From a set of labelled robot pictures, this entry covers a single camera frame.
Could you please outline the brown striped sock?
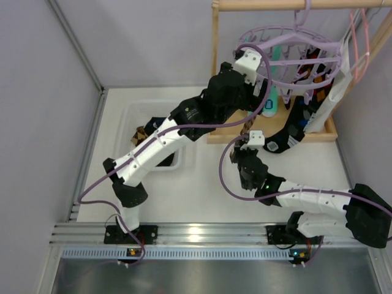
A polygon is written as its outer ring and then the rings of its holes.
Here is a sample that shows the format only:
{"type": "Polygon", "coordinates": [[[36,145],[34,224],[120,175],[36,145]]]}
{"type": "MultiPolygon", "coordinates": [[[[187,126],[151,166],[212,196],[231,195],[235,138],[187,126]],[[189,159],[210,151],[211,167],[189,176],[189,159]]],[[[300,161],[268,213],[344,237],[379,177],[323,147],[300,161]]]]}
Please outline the brown striped sock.
{"type": "Polygon", "coordinates": [[[230,151],[230,161],[233,164],[237,164],[239,161],[239,152],[241,150],[241,147],[248,142],[249,140],[249,133],[250,130],[252,128],[252,126],[254,125],[254,122],[256,120],[256,116],[250,120],[248,120],[247,122],[245,122],[243,124],[243,127],[239,133],[239,139],[237,139],[234,142],[233,148],[230,151]]]}

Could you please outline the black grey blue sock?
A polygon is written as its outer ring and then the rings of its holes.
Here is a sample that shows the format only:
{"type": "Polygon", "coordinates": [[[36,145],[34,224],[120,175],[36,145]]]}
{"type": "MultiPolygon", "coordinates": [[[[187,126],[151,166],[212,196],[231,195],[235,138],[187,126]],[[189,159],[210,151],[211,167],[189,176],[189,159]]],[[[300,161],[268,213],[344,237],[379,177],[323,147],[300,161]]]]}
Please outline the black grey blue sock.
{"type": "Polygon", "coordinates": [[[280,154],[297,145],[305,135],[305,130],[314,119],[321,102],[312,99],[305,103],[303,96],[297,96],[284,127],[274,135],[265,138],[264,150],[280,154]]]}

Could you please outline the purple round clip hanger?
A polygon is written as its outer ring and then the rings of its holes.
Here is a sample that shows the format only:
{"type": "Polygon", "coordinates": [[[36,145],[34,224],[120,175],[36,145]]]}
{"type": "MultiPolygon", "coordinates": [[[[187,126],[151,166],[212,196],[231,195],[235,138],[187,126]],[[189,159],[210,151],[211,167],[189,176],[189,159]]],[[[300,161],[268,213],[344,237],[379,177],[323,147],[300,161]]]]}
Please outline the purple round clip hanger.
{"type": "Polygon", "coordinates": [[[303,28],[311,9],[311,3],[311,1],[305,2],[305,8],[300,17],[298,16],[299,10],[294,11],[292,26],[262,26],[244,33],[233,52],[237,60],[242,57],[248,48],[259,54],[263,51],[268,56],[271,73],[267,73],[265,62],[261,61],[257,70],[256,83],[268,79],[280,91],[282,89],[293,89],[292,95],[303,96],[306,104],[312,100],[313,89],[328,85],[338,74],[342,65],[342,44],[340,42],[333,42],[317,32],[303,28]],[[281,47],[281,57],[278,61],[271,61],[275,46],[281,47]],[[310,47],[320,49],[318,57],[315,59],[301,59],[310,47]],[[290,81],[294,77],[298,65],[302,64],[314,64],[314,68],[307,80],[293,85],[290,81]],[[331,72],[326,76],[325,81],[313,83],[313,79],[318,76],[316,71],[320,64],[326,66],[325,70],[331,69],[331,72]]]}

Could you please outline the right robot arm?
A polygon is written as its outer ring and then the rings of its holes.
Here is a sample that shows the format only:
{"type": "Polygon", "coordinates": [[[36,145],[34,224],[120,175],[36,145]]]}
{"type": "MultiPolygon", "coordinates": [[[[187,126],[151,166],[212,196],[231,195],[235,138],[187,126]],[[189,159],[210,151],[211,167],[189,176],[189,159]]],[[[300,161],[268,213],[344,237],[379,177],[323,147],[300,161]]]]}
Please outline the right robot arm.
{"type": "Polygon", "coordinates": [[[255,192],[266,206],[289,208],[285,231],[307,238],[341,236],[383,249],[390,240],[391,206],[373,189],[356,184],[348,190],[316,189],[293,183],[268,171],[256,149],[235,147],[241,187],[255,192]]]}

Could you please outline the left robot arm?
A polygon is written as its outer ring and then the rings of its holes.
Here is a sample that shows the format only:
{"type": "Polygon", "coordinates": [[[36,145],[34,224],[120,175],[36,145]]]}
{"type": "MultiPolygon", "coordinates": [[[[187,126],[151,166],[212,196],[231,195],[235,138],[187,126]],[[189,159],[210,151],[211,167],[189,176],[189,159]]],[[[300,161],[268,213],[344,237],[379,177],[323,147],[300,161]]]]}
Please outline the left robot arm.
{"type": "Polygon", "coordinates": [[[251,111],[253,115],[261,110],[263,101],[254,102],[252,91],[262,65],[266,67],[265,94],[268,94],[272,71],[267,61],[251,61],[244,66],[239,61],[224,62],[207,88],[200,95],[182,101],[155,133],[125,156],[103,162],[119,201],[116,224],[120,232],[132,233],[140,226],[140,206],[148,198],[142,179],[154,167],[205,134],[231,127],[228,119],[237,110],[251,111]]]}

